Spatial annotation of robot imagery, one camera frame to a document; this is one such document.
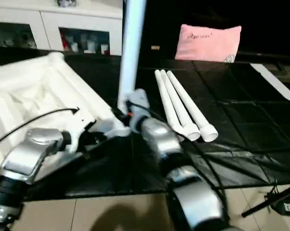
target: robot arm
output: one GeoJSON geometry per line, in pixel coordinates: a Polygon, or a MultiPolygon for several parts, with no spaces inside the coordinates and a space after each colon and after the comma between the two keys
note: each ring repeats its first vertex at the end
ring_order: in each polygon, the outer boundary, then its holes
{"type": "Polygon", "coordinates": [[[162,175],[168,182],[167,203],[177,230],[240,231],[223,218],[222,202],[214,190],[202,180],[194,163],[185,153],[174,131],[167,124],[152,118],[144,90],[130,98],[130,127],[140,133],[158,156],[162,175]]]}
{"type": "MultiPolygon", "coordinates": [[[[224,221],[220,198],[198,175],[176,134],[167,124],[151,117],[145,91],[136,90],[129,102],[129,127],[142,135],[158,157],[160,171],[168,182],[167,203],[177,230],[239,231],[224,221]]],[[[44,159],[71,142],[68,132],[34,128],[7,154],[0,167],[0,231],[19,218],[22,201],[44,159]]]]}
{"type": "Polygon", "coordinates": [[[57,129],[30,129],[0,166],[0,231],[19,218],[23,199],[34,183],[44,159],[71,144],[68,132],[57,129]]]}

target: item on shelf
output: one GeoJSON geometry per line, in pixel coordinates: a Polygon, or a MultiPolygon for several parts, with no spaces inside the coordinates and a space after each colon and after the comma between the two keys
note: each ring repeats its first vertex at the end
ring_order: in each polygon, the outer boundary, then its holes
{"type": "Polygon", "coordinates": [[[83,50],[89,49],[88,48],[87,34],[86,33],[82,33],[81,34],[81,48],[83,50]]]}
{"type": "Polygon", "coordinates": [[[101,54],[110,54],[110,50],[108,49],[108,44],[101,44],[101,54]]]}
{"type": "Polygon", "coordinates": [[[57,0],[57,5],[60,7],[76,6],[77,0],[57,0]]]}
{"type": "Polygon", "coordinates": [[[71,49],[73,52],[79,52],[79,47],[78,47],[78,44],[76,42],[74,42],[72,45],[71,45],[71,49]]]}
{"type": "Polygon", "coordinates": [[[94,48],[94,50],[95,50],[95,52],[97,53],[98,51],[99,51],[99,42],[98,42],[98,36],[97,35],[95,35],[94,33],[91,33],[90,35],[89,35],[89,39],[88,39],[89,41],[92,41],[92,42],[94,42],[95,43],[95,48],[94,48]]]}
{"type": "Polygon", "coordinates": [[[96,42],[92,40],[87,41],[87,48],[91,53],[96,53],[96,42]]]}
{"type": "Polygon", "coordinates": [[[90,50],[84,50],[84,53],[85,53],[85,54],[96,54],[96,52],[92,52],[92,51],[90,51],[90,50]]]}
{"type": "Polygon", "coordinates": [[[37,49],[33,35],[30,32],[23,32],[21,37],[17,37],[19,38],[20,47],[37,49]]]}
{"type": "Polygon", "coordinates": [[[65,38],[70,45],[74,43],[73,35],[65,35],[65,38]]]}
{"type": "Polygon", "coordinates": [[[60,32],[60,37],[62,38],[62,43],[63,43],[63,47],[64,47],[64,51],[69,51],[69,43],[65,38],[65,35],[63,34],[63,32],[60,32]]]}
{"type": "Polygon", "coordinates": [[[13,47],[14,46],[14,40],[13,40],[12,37],[4,38],[3,44],[4,44],[4,47],[13,47]]]}

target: black cable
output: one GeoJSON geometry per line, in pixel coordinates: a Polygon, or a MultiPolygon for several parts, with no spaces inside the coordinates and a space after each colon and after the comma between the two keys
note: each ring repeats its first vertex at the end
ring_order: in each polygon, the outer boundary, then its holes
{"type": "MultiPolygon", "coordinates": [[[[222,195],[219,193],[219,191],[217,191],[217,194],[218,196],[220,197],[221,201],[222,201],[222,204],[223,204],[223,207],[224,207],[224,214],[226,215],[227,212],[228,212],[228,205],[227,205],[227,201],[226,201],[226,193],[225,193],[225,190],[223,189],[223,185],[222,185],[222,181],[219,177],[219,175],[217,174],[216,170],[213,168],[212,164],[210,163],[210,161],[208,160],[208,157],[206,156],[205,153],[203,153],[199,147],[197,147],[197,145],[189,140],[186,136],[178,133],[177,131],[174,131],[173,128],[170,127],[170,125],[165,121],[165,119],[163,119],[158,113],[150,110],[149,108],[146,108],[144,106],[141,106],[141,105],[138,105],[136,103],[133,103],[131,101],[127,101],[127,105],[128,107],[131,106],[131,105],[134,105],[136,107],[139,107],[139,108],[142,108],[146,111],[148,111],[153,117],[155,117],[156,119],[166,123],[168,125],[168,127],[173,131],[175,132],[178,136],[181,136],[183,137],[185,140],[187,140],[188,142],[190,142],[190,144],[192,144],[192,146],[195,148],[195,150],[197,151],[197,153],[203,158],[203,160],[206,162],[206,164],[208,165],[210,171],[212,172],[213,176],[215,177],[217,183],[218,183],[218,186],[219,188],[221,189],[222,191],[222,195]]],[[[215,188],[215,185],[205,176],[204,173],[202,173],[196,166],[194,166],[195,169],[200,173],[200,176],[204,178],[204,180],[210,185],[211,188],[215,188]]]]}
{"type": "Polygon", "coordinates": [[[19,129],[21,129],[22,127],[26,126],[27,124],[37,120],[37,119],[40,119],[42,117],[45,117],[47,115],[50,115],[50,114],[53,114],[53,113],[56,113],[56,112],[62,112],[62,111],[72,111],[72,113],[75,113],[77,112],[79,109],[76,109],[76,108],[62,108],[62,109],[56,109],[56,110],[53,110],[53,111],[50,111],[50,112],[47,112],[47,113],[44,113],[42,115],[39,115],[33,119],[30,119],[29,121],[27,122],[24,122],[23,124],[17,126],[16,128],[14,128],[13,130],[9,131],[8,133],[6,133],[4,136],[2,136],[0,138],[0,142],[2,142],[4,139],[6,139],[8,136],[10,136],[11,134],[13,134],[14,132],[18,131],[19,129]]]}

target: beige floor tile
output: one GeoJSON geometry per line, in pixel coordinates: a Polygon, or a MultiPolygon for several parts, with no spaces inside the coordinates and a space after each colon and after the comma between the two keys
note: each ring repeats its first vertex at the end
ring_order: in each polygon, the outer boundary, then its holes
{"type": "Polygon", "coordinates": [[[165,195],[78,199],[72,231],[170,231],[165,195]]]}
{"type": "Polygon", "coordinates": [[[248,204],[241,189],[226,190],[228,200],[229,216],[231,224],[244,231],[259,231],[256,220],[253,215],[243,218],[241,213],[247,209],[248,204]]]}
{"type": "Polygon", "coordinates": [[[76,200],[25,203],[12,231],[70,231],[76,200]]]}
{"type": "MultiPolygon", "coordinates": [[[[282,191],[289,186],[279,186],[282,191]]],[[[250,207],[256,206],[264,201],[265,193],[269,192],[272,187],[248,188],[243,189],[244,195],[250,207]]],[[[261,231],[290,231],[290,217],[281,216],[271,208],[264,208],[254,213],[256,222],[261,231]]]]}

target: white pole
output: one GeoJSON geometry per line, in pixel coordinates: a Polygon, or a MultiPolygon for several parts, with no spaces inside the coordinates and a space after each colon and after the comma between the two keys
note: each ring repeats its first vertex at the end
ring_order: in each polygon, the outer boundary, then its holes
{"type": "Polygon", "coordinates": [[[158,83],[159,92],[160,92],[160,96],[161,96],[161,100],[163,103],[163,108],[164,108],[164,112],[165,112],[168,124],[171,126],[172,129],[186,136],[183,127],[179,123],[179,120],[177,118],[170,96],[168,94],[168,91],[166,90],[166,87],[164,85],[164,82],[162,80],[162,76],[159,70],[155,71],[155,76],[158,83]]]}
{"type": "Polygon", "coordinates": [[[177,78],[172,73],[172,71],[168,71],[167,75],[169,76],[170,81],[174,85],[180,98],[182,99],[182,101],[184,102],[188,111],[190,112],[191,116],[193,117],[195,123],[197,124],[197,126],[201,132],[201,136],[202,136],[203,140],[205,142],[214,141],[218,137],[218,132],[215,129],[215,127],[207,121],[205,116],[202,114],[202,112],[196,106],[194,101],[191,99],[189,94],[186,92],[186,90],[183,88],[183,86],[177,80],[177,78]]]}
{"type": "Polygon", "coordinates": [[[117,107],[127,113],[127,97],[134,92],[146,0],[127,1],[117,107]]]}
{"type": "Polygon", "coordinates": [[[162,75],[162,79],[165,84],[165,87],[171,98],[171,102],[174,106],[176,114],[178,115],[179,121],[181,125],[183,126],[183,129],[185,130],[185,133],[187,134],[188,139],[190,139],[191,141],[197,140],[200,137],[200,131],[198,127],[196,126],[196,124],[192,122],[188,112],[185,109],[185,106],[180,100],[165,70],[161,70],[161,75],[162,75]]]}

